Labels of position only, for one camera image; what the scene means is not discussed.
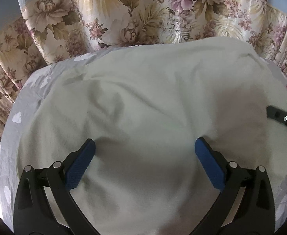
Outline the blue floral curtain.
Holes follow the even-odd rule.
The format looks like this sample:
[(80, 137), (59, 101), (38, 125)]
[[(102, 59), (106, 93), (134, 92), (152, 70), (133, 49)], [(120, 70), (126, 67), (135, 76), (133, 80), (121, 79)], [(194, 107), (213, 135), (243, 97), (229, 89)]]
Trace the blue floral curtain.
[(0, 139), (36, 70), (108, 47), (225, 36), (287, 77), (287, 0), (0, 0)]

